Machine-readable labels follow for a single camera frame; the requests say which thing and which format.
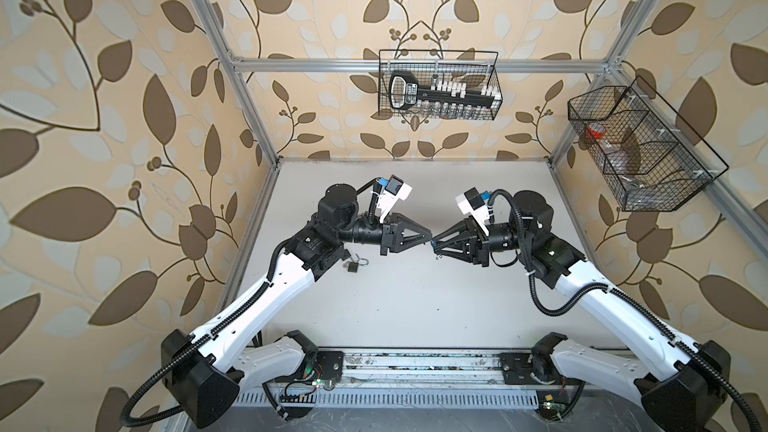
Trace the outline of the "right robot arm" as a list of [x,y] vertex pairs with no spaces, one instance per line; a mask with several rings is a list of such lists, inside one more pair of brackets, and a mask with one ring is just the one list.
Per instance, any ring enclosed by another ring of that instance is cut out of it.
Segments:
[[540,194],[472,188],[456,202],[465,217],[433,238],[436,255],[486,267],[495,254],[515,252],[542,314],[560,317],[581,307],[634,355],[622,358],[552,332],[531,349],[535,380],[570,378],[598,386],[641,407],[664,431],[703,431],[731,400],[749,430],[762,430],[759,416],[729,381],[729,353],[667,325],[553,234],[554,211]]

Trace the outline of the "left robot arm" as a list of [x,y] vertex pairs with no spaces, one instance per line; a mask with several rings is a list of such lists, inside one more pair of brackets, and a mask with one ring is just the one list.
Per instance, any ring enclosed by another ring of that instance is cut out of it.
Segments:
[[143,427],[185,413],[196,427],[205,428],[247,386],[312,365],[317,348],[299,331],[254,350],[247,347],[291,300],[349,258],[347,244],[373,244],[387,255],[431,239],[429,229],[392,210],[408,198],[410,185],[391,176],[365,186],[372,192],[367,212],[359,210],[359,189],[328,187],[304,227],[275,247],[259,282],[191,333],[170,333],[161,344],[160,369],[127,400],[121,425]]

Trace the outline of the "black padlock lower left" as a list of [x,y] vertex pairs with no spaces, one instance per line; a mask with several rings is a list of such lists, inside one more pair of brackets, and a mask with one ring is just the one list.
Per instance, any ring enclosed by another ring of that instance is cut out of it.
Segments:
[[363,257],[350,257],[344,264],[343,267],[347,272],[350,273],[357,273],[361,267],[365,267],[369,264],[369,260]]

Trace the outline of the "black tool rack with sockets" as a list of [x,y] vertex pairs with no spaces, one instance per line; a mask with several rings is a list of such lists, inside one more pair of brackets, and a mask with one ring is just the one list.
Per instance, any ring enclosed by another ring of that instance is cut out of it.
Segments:
[[385,97],[392,109],[404,111],[412,107],[426,110],[430,105],[451,109],[494,110],[501,106],[502,94],[495,88],[483,86],[479,92],[470,90],[463,82],[435,80],[421,85],[416,76],[407,71],[395,71],[385,88]]

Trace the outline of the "red cap in basket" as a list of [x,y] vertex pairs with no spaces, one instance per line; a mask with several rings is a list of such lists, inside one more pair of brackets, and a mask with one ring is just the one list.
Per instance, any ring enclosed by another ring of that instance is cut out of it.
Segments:
[[607,129],[602,123],[593,122],[589,123],[586,127],[585,134],[594,141],[601,141],[605,138]]

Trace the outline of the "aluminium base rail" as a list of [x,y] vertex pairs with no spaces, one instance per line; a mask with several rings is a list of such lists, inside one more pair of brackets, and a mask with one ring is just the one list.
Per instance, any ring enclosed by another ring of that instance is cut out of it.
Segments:
[[292,340],[249,348],[225,372],[192,358],[166,378],[169,391],[198,425],[233,406],[312,408],[536,410],[558,412],[581,382],[623,398],[636,392],[647,367],[626,352],[568,343],[563,369],[537,377],[527,350],[374,350],[306,352]]

